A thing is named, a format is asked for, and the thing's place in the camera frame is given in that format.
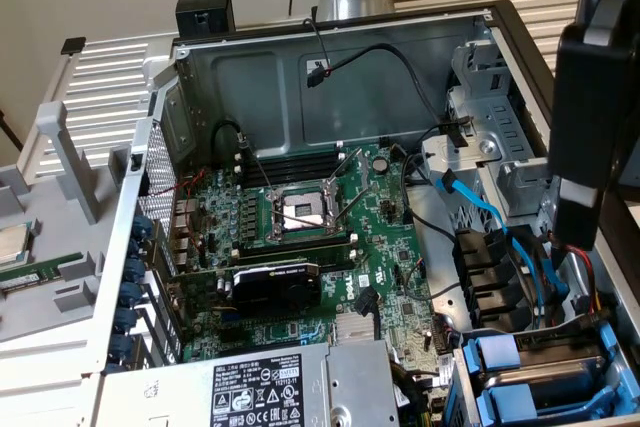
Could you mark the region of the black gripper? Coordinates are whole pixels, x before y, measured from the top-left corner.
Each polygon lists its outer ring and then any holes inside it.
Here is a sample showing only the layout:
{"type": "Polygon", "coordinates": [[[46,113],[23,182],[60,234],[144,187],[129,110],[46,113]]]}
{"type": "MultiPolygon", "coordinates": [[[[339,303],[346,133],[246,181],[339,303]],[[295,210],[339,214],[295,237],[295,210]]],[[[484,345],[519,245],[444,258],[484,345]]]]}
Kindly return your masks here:
{"type": "Polygon", "coordinates": [[[585,42],[586,28],[561,35],[554,78],[548,166],[560,179],[554,237],[593,248],[605,193],[618,184],[633,124],[633,49],[585,42]]]}

